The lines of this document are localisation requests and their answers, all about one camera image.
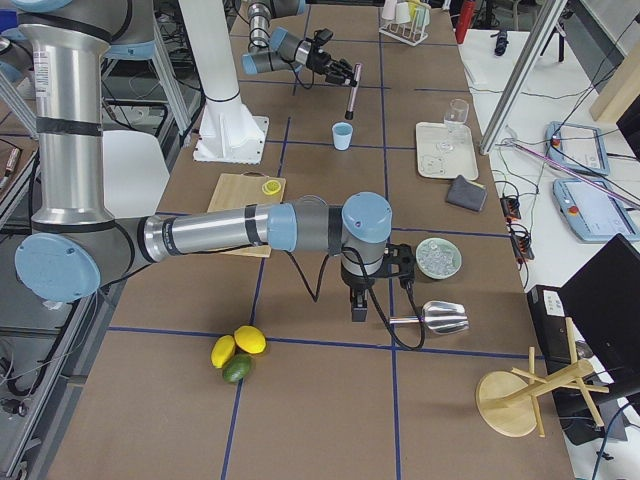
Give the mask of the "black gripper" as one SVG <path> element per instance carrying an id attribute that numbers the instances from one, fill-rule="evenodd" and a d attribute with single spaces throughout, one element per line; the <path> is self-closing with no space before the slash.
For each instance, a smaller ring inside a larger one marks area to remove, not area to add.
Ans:
<path id="1" fill-rule="evenodd" d="M 331 30 L 316 30 L 310 42 L 310 52 L 306 66 L 313 72 L 324 75 L 329 84 L 338 86 L 357 86 L 358 79 L 352 65 L 345 59 L 334 60 L 323 50 L 323 46 L 333 38 Z"/>
<path id="2" fill-rule="evenodd" d="M 368 312 L 367 292 L 375 284 L 375 279 L 353 274 L 346 269 L 341 270 L 341 278 L 349 287 L 351 320 L 365 322 Z"/>

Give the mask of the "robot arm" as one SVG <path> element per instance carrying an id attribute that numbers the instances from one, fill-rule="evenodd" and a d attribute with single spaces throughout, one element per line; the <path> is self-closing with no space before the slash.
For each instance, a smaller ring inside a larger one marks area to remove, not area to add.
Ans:
<path id="1" fill-rule="evenodd" d="M 14 264 L 39 297 L 72 302 L 139 268 L 186 254 L 270 246 L 341 259 L 352 317 L 387 257 L 392 210 L 373 192 L 341 206 L 304 198 L 200 215 L 119 219 L 105 206 L 101 69 L 107 55 L 154 49 L 148 1 L 19 1 L 17 22 L 33 48 L 42 205 Z"/>
<path id="2" fill-rule="evenodd" d="M 314 36 L 300 38 L 287 29 L 278 27 L 270 31 L 273 19 L 298 16 L 306 11 L 305 1 L 248 1 L 248 52 L 242 56 L 246 75 L 257 75 L 280 70 L 297 74 L 303 67 L 325 77 L 328 83 L 357 87 L 360 70 L 346 59 L 334 59 L 325 49 L 334 35 L 324 28 Z"/>

